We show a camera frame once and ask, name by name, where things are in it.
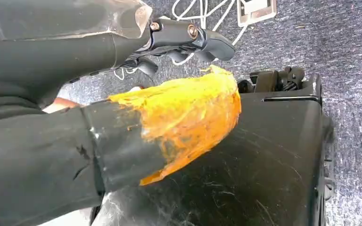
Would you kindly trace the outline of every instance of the clear plastic film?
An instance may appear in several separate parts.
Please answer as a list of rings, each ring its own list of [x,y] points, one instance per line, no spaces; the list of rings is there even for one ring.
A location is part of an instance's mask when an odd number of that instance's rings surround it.
[[[0,40],[140,38],[152,8],[140,0],[0,0]]]

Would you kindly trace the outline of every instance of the white cable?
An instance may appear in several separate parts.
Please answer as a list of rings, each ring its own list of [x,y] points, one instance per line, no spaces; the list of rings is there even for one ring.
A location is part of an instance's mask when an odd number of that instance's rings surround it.
[[[121,73],[123,74],[123,77],[118,76],[117,73],[116,73],[116,70],[114,70],[113,73],[114,73],[115,76],[116,76],[118,79],[120,79],[121,81],[124,80],[124,69],[121,69]]]
[[[177,15],[175,13],[175,8],[177,7],[177,5],[180,3],[181,0],[176,0],[175,3],[173,4],[171,11],[173,16],[177,19],[177,21],[180,20],[192,20],[192,19],[200,19],[200,26],[202,27],[202,29],[206,29],[206,19],[213,14],[215,11],[217,11],[220,7],[222,7],[223,5],[225,5],[228,1],[230,1],[230,4],[228,5],[227,9],[225,10],[225,12],[223,13],[223,15],[221,16],[220,20],[216,23],[216,25],[214,26],[212,31],[216,31],[219,26],[223,23],[224,19],[226,18],[226,16],[230,13],[232,6],[235,3],[235,0],[223,0],[222,2],[220,2],[216,7],[214,7],[212,10],[208,11],[208,0],[205,0],[205,3],[203,4],[203,0],[199,0],[199,6],[200,6],[200,16],[188,16],[188,17],[184,17],[187,13],[189,13],[189,11],[192,9],[192,7],[194,6],[194,4],[196,3],[197,0],[192,0],[191,3],[188,5],[188,7],[180,14]],[[235,45],[242,37],[243,33],[246,31],[247,29],[247,25],[244,26],[241,30],[241,32],[238,34],[238,36],[236,37],[236,39],[232,42],[233,45]],[[188,62],[192,57],[194,56],[193,53],[191,53],[185,60],[181,61],[181,62],[176,62],[174,60],[172,60],[174,65],[183,65],[184,63]]]
[[[133,74],[133,73],[135,73],[137,70],[138,70],[138,68],[133,68],[133,69],[131,69],[131,71],[128,71],[129,69],[126,69],[125,71],[128,73],[128,74]]]

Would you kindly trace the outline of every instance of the gray carpet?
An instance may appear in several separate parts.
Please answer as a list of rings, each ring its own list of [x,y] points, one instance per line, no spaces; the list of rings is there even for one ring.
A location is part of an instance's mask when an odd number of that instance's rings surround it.
[[[174,1],[145,2],[156,9],[155,15],[170,16]],[[213,7],[220,0],[211,2]],[[218,11],[208,20],[209,27],[221,13]],[[233,8],[219,29],[231,40],[240,31],[236,18]],[[287,65],[303,67],[308,75],[322,76],[325,111],[336,123],[333,170],[337,194],[327,203],[327,223],[362,225],[362,0],[279,0],[276,17],[249,27],[237,48],[233,60],[218,63],[234,72],[236,78]],[[166,58],[155,61],[160,70],[153,81],[141,73],[126,75],[124,81],[114,75],[85,77],[64,87],[60,96],[87,104],[135,85],[199,75],[198,70],[207,67],[196,60],[180,67]]]

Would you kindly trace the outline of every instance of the black machine housing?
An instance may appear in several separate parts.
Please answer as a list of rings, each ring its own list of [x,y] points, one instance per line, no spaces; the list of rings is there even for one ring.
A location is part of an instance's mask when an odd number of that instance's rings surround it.
[[[324,226],[335,188],[320,76],[300,68],[239,82],[242,114],[213,150],[148,186],[107,196],[93,225]]]

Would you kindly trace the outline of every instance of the metal screw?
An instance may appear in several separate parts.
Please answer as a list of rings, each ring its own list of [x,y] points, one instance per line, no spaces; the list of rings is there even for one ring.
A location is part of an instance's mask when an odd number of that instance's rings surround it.
[[[150,29],[153,31],[158,31],[158,30],[160,30],[160,25],[156,22],[153,22],[150,24]]]
[[[197,38],[197,28],[193,24],[188,26],[188,34],[193,40]]]

